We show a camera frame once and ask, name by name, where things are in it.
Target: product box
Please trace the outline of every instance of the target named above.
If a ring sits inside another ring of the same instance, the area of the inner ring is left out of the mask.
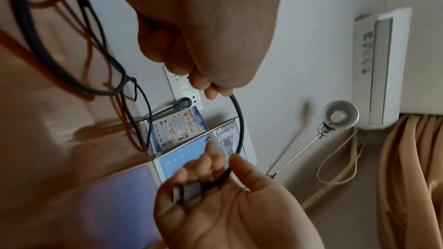
[[[207,130],[208,127],[195,106],[156,120],[151,127],[151,152],[157,155]]]

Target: curtain fold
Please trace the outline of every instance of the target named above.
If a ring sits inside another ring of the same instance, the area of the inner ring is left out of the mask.
[[[443,249],[442,122],[403,116],[386,138],[377,188],[383,249]]]

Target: air conditioner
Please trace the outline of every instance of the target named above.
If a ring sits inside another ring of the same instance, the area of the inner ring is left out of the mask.
[[[352,101],[360,111],[357,128],[383,129],[399,118],[411,16],[411,8],[402,8],[354,23]]]

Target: metal rod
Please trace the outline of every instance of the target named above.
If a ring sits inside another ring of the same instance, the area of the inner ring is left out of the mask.
[[[284,167],[282,167],[279,171],[277,171],[276,173],[274,173],[271,178],[274,179],[283,169],[285,169],[293,160],[295,160],[301,153],[303,153],[306,149],[308,149],[308,147],[313,144],[317,139],[320,138],[320,136],[322,135],[322,133],[319,133],[311,142],[309,142],[308,145],[306,145],[298,154],[296,154],[287,164],[285,164]]]

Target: hand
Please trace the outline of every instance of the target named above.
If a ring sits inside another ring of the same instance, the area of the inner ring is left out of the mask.
[[[188,205],[172,203],[174,186],[212,180],[224,163],[225,156],[208,142],[200,159],[188,162],[158,190],[154,218],[170,249],[323,248],[295,198],[236,154],[229,159],[231,169],[251,191],[230,178]]]
[[[138,43],[208,99],[248,84],[274,34],[280,0],[126,0],[138,12]]]

